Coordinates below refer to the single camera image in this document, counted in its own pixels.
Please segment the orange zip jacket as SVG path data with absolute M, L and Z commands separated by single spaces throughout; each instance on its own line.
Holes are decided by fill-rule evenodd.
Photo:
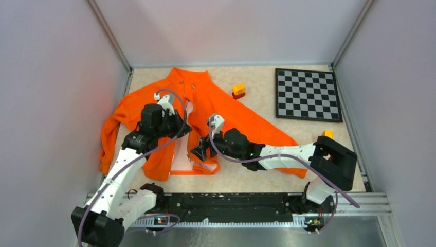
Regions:
M 173 90 L 182 98 L 184 104 L 189 101 L 193 105 L 192 112 L 188 113 L 188 124 L 193 130 L 188 135 L 186 152 L 196 147 L 200 137 L 208 133 L 206 121 L 213 113 L 224 118 L 224 132 L 236 128 L 254 143 L 272 146 L 297 145 L 292 137 L 215 85 L 207 71 L 192 72 L 173 68 L 166 78 L 133 91 L 122 98 L 114 113 L 103 124 L 101 129 L 102 149 L 99 157 L 101 162 L 99 169 L 103 174 L 108 173 L 114 158 L 119 125 L 123 124 L 128 130 L 134 130 L 140 121 L 141 110 L 146 104 L 156 102 L 154 94 L 162 88 Z M 189 153 L 191 161 L 204 165 L 193 165 L 189 171 L 171 170 L 175 148 L 174 141 L 151 154 L 142 166 L 145 176 L 153 180 L 166 181 L 170 174 L 209 175 L 215 174 L 220 169 L 217 157 L 208 158 L 202 162 L 195 155 Z M 206 168 L 207 165 L 215 164 L 216 167 L 213 170 Z

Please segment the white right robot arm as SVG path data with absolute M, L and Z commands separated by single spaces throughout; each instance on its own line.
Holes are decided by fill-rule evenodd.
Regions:
M 224 159 L 241 163 L 251 171 L 278 168 L 301 168 L 316 177 L 308 182 L 299 199 L 290 201 L 290 209 L 298 214 L 314 212 L 335 192 L 343 195 L 353 188 L 357 165 L 355 152 L 328 136 L 318 136 L 314 143 L 299 146 L 272 146 L 248 140 L 237 129 L 200 138 L 190 152 L 205 161 L 220 155 Z

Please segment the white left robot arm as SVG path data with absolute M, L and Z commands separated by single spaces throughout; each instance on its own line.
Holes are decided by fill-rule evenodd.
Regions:
M 186 135 L 190 127 L 170 103 L 144 106 L 135 129 L 125 136 L 118 157 L 97 192 L 82 207 L 76 207 L 71 219 L 78 245 L 119 246 L 126 230 L 146 211 L 157 205 L 160 187 L 140 189 L 122 203 L 127 187 L 150 155 L 163 148 L 162 138 L 174 141 Z

